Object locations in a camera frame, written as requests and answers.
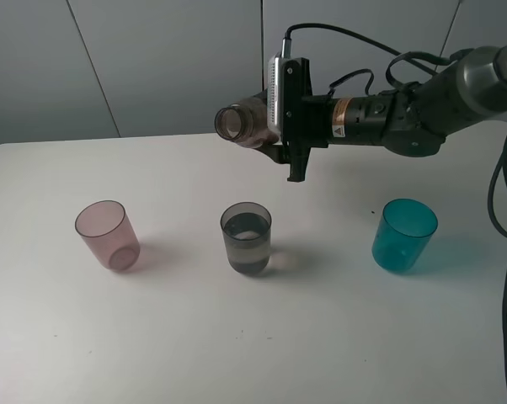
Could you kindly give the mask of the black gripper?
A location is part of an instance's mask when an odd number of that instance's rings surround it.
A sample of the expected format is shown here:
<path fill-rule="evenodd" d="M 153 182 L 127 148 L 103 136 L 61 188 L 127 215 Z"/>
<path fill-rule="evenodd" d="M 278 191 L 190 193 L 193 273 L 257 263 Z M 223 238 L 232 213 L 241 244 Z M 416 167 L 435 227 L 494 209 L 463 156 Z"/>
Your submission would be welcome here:
<path fill-rule="evenodd" d="M 267 104 L 268 89 L 254 97 Z M 409 133 L 403 102 L 404 97 L 400 94 L 304 97 L 302 146 L 326 148 L 335 144 L 408 148 Z M 291 163 L 284 145 L 263 144 L 256 151 L 277 164 Z"/>

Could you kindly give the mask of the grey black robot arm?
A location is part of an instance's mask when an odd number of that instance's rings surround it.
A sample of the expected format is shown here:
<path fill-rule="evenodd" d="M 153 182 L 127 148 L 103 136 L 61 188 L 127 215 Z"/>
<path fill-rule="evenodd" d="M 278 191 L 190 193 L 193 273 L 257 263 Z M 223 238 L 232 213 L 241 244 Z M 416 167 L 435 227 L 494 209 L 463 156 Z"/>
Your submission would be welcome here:
<path fill-rule="evenodd" d="M 395 62 L 439 62 L 444 70 L 424 83 L 398 81 L 386 72 L 391 89 L 364 97 L 315 95 L 305 58 L 276 56 L 271 62 L 268 125 L 280 144 L 259 152 L 291 167 L 303 179 L 310 151 L 331 144 L 382 146 L 406 157 L 435 155 L 446 137 L 507 112 L 507 45 L 459 50 L 449 58 L 407 52 Z"/>

